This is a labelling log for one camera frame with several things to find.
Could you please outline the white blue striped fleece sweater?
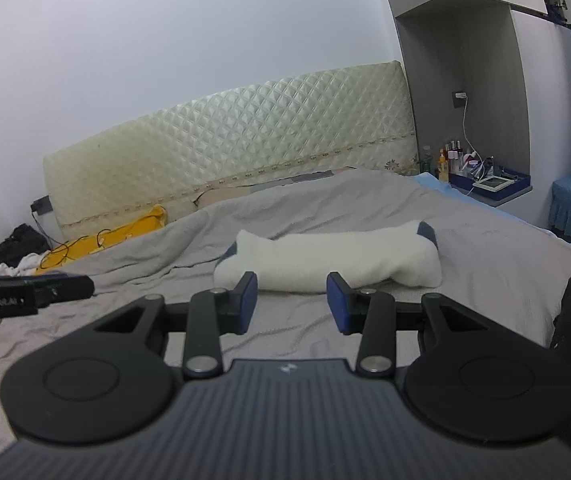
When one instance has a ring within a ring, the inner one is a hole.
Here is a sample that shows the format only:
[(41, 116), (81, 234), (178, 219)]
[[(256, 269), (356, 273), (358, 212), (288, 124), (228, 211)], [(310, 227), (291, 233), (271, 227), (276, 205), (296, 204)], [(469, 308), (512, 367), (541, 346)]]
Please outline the white blue striped fleece sweater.
[(245, 272), (256, 274), (261, 290), (295, 294), (324, 292), (332, 272), (354, 288), (388, 280), (434, 288), (443, 279), (435, 232), (419, 220), (367, 232), (287, 234), (276, 240), (242, 230), (215, 265), (214, 284), (231, 288)]

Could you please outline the white clothes pile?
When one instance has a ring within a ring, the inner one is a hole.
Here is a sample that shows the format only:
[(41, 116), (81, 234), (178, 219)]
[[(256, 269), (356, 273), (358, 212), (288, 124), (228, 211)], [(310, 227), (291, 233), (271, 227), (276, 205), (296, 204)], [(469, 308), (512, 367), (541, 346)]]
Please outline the white clothes pile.
[(0, 276), (29, 276), (34, 275), (39, 269), (40, 263), (46, 254), (31, 254), (20, 259), (19, 263), (0, 263)]

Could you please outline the black clothes pile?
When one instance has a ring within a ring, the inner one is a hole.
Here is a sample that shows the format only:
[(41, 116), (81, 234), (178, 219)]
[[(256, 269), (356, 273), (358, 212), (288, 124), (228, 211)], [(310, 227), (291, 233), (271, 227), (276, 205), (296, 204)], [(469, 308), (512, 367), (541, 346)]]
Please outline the black clothes pile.
[(46, 238), (32, 226), (23, 223), (0, 243), (0, 263), (19, 263), (20, 259), (34, 252), (43, 254), (50, 249)]

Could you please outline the grey bed duvet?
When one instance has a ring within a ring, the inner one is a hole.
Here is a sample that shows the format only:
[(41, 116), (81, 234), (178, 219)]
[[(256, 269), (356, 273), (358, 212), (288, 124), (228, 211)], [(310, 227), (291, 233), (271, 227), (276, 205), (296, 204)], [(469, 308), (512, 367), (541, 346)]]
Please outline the grey bed duvet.
[[(547, 344), (571, 277), (571, 244), (485, 206), (432, 176), (347, 170), (209, 205), (163, 229), (66, 266), (92, 278), (86, 301), (0, 322), (0, 380), (22, 356), (144, 295), (186, 301), (257, 275), (247, 334), (226, 360), (345, 358), (357, 338), (336, 330), (325, 280), (380, 285), (400, 300), (441, 292)], [(0, 452), (14, 438), (0, 405)]]

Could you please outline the blue bed sheet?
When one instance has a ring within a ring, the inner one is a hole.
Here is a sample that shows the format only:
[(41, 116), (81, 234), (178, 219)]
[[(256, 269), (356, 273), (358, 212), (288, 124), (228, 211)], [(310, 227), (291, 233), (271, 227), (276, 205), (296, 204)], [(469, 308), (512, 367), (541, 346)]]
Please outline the blue bed sheet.
[(431, 190), (441, 192), (442, 194), (449, 196), (451, 198), (454, 198), (455, 200), (462, 200), (462, 202), (465, 202), (465, 203), (479, 205), (485, 209), (489, 209), (489, 210), (494, 211), (494, 213), (499, 214), (499, 216), (510, 218), (512, 220), (528, 224), (529, 226), (532, 226), (534, 229), (537, 229), (538, 231), (541, 231), (541, 232), (545, 232), (549, 236), (556, 237), (559, 240), (562, 240), (565, 244), (569, 244), (571, 246), (571, 242), (566, 242), (565, 240), (563, 240), (558, 235), (553, 234), (552, 231), (550, 231), (548, 229), (540, 228), (539, 226), (534, 226), (533, 224), (530, 224), (521, 218), (517, 218), (513, 214), (509, 214), (509, 212), (506, 212), (506, 211), (503, 211), (499, 208), (491, 207), (487, 204), (484, 204), (484, 203), (480, 202), (479, 200), (477, 200), (476, 198), (472, 197), (471, 195), (468, 196), (468, 194), (461, 193), (456, 188), (451, 186), (449, 183), (444, 183), (444, 182), (439, 181), (437, 178), (435, 178), (434, 176), (432, 176), (428, 172), (422, 172), (422, 174), (417, 174), (416, 176), (411, 177), (411, 179), (413, 181), (425, 186), (426, 188), (430, 188)]

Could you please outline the blue tray with items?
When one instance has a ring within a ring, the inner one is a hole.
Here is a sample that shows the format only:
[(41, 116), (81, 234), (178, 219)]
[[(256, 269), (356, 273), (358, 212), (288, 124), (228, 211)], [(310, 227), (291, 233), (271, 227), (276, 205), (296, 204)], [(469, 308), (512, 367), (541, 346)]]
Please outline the blue tray with items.
[(529, 188), (531, 176), (504, 166), (476, 164), (459, 172), (450, 172), (449, 183), (469, 195), (504, 200)]

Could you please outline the cream quilted headboard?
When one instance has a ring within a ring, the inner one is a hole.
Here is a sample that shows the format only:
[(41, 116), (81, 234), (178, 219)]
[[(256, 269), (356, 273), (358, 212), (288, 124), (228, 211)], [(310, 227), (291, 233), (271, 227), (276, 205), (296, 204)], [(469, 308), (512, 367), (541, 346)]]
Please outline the cream quilted headboard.
[(224, 90), (156, 110), (46, 155), (43, 177), (68, 238), (170, 220), (214, 188), (356, 167), (418, 170), (410, 92), (397, 61)]

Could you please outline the grey wardrobe cabinet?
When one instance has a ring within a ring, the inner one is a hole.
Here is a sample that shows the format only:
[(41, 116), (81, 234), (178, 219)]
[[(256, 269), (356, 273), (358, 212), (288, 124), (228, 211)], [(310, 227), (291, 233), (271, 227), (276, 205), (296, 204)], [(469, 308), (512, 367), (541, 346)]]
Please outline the grey wardrobe cabinet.
[(506, 203), (545, 226), (553, 182), (571, 175), (571, 0), (389, 0), (421, 146), (468, 136), (531, 176)]

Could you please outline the black wall socket plate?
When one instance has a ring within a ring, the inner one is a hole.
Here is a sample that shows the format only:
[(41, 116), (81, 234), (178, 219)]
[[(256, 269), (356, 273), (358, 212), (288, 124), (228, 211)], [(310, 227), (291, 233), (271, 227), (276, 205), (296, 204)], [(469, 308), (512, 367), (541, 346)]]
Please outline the black wall socket plate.
[(38, 214), (38, 216), (44, 216), (45, 214), (50, 214), (53, 211), (53, 206), (50, 201), (49, 196), (42, 196), (37, 198), (30, 204), (30, 211), (33, 214)]

